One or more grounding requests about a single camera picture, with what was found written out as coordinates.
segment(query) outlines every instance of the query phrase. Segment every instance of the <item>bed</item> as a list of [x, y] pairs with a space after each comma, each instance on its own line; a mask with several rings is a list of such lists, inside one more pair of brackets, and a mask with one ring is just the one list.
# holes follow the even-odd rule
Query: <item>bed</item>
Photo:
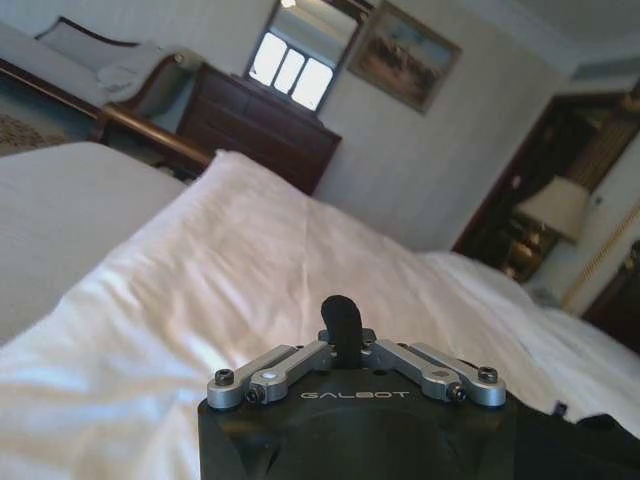
[[409, 252], [237, 153], [0, 350], [2, 478], [199, 476], [215, 369], [322, 328], [341, 293], [382, 338], [496, 366], [534, 408], [606, 411], [640, 435], [640, 361], [451, 253]]
[[51, 311], [184, 188], [92, 143], [0, 158], [0, 345]]

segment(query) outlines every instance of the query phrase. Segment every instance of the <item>sofa cushion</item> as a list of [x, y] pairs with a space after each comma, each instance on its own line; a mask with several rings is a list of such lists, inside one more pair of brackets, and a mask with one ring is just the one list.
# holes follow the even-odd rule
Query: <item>sofa cushion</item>
[[97, 72], [98, 81], [111, 93], [133, 85], [136, 78], [146, 78], [162, 61], [164, 52], [153, 43], [143, 43], [129, 54]]
[[91, 105], [107, 102], [107, 92], [90, 69], [2, 22], [0, 58]]
[[131, 47], [104, 43], [63, 22], [40, 36], [38, 41], [93, 72], [130, 55], [132, 50]]

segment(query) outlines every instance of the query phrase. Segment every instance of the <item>bolt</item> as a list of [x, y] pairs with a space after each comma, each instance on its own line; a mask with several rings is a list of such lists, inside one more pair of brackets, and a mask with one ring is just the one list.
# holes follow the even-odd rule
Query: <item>bolt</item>
[[480, 367], [478, 369], [478, 380], [485, 383], [498, 383], [498, 371], [491, 367]]
[[252, 405], [262, 403], [264, 401], [264, 388], [262, 388], [260, 385], [251, 387], [245, 395], [245, 398], [247, 399], [247, 402]]
[[219, 387], [231, 385], [233, 383], [233, 379], [233, 370], [229, 370], [228, 368], [218, 370], [214, 377], [215, 383]]
[[447, 398], [454, 403], [464, 402], [467, 399], [467, 392], [458, 382], [454, 382], [447, 388]]

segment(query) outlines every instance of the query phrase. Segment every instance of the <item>lamp shade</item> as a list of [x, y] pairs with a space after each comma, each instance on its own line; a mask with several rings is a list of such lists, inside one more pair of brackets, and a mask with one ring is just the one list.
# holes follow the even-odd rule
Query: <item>lamp shade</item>
[[516, 205], [515, 211], [576, 242], [588, 201], [589, 192], [582, 185], [555, 177], [534, 196]]

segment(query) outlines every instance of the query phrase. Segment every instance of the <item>painting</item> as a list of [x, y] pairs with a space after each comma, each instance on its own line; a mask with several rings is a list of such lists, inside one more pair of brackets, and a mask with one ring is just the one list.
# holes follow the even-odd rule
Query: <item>painting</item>
[[456, 45], [385, 1], [349, 70], [425, 112], [460, 53]]

